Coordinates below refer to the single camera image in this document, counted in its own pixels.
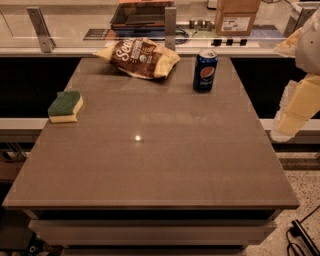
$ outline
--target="green sponge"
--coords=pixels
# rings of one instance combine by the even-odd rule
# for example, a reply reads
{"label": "green sponge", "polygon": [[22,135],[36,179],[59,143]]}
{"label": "green sponge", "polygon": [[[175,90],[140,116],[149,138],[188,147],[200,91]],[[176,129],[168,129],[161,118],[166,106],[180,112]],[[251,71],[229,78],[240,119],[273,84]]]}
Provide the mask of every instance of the green sponge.
{"label": "green sponge", "polygon": [[48,109],[52,123],[77,122],[76,115],[83,104],[78,91],[58,92],[56,100]]}
{"label": "green sponge", "polygon": [[49,116],[73,115],[73,109],[80,99],[80,92],[58,92],[58,97],[48,109]]}

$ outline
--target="cardboard box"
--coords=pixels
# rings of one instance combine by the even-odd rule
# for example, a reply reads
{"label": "cardboard box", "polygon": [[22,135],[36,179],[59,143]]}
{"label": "cardboard box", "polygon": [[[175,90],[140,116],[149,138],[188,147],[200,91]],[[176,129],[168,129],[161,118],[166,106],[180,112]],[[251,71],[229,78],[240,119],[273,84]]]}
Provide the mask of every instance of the cardboard box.
{"label": "cardboard box", "polygon": [[257,12],[261,0],[218,0],[217,9],[225,13]]}
{"label": "cardboard box", "polygon": [[254,13],[226,13],[217,9],[215,30],[218,36],[249,36],[256,18]]}

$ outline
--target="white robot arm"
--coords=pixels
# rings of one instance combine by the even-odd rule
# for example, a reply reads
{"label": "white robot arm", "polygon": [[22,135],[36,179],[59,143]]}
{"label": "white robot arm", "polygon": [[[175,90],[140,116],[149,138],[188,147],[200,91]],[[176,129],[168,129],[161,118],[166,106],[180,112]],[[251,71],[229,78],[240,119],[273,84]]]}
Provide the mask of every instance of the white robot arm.
{"label": "white robot arm", "polygon": [[320,75],[320,8],[302,27],[296,46],[296,66]]}
{"label": "white robot arm", "polygon": [[290,81],[284,90],[280,110],[274,118],[271,138],[274,141],[286,142],[293,137],[320,111],[320,8],[282,44],[290,49],[295,43],[296,66],[307,73],[299,83]]}

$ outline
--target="black cabinet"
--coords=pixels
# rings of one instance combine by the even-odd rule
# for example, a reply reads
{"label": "black cabinet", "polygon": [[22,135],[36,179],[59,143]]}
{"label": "black cabinet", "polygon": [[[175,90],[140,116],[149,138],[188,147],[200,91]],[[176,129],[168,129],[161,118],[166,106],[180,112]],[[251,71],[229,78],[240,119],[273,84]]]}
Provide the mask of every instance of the black cabinet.
{"label": "black cabinet", "polygon": [[[259,118],[273,119],[289,80],[306,75],[291,58],[232,58],[232,63]],[[313,118],[320,118],[320,113]]]}
{"label": "black cabinet", "polygon": [[47,117],[80,58],[0,58],[0,117]]}

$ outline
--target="blue can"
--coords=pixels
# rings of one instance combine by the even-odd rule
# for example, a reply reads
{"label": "blue can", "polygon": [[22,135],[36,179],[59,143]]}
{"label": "blue can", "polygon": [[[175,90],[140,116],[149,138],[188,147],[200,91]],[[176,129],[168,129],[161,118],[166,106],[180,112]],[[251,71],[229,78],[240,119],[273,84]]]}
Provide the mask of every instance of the blue can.
{"label": "blue can", "polygon": [[197,92],[210,92],[218,64],[217,53],[213,50],[202,50],[197,55],[193,77],[193,89]]}

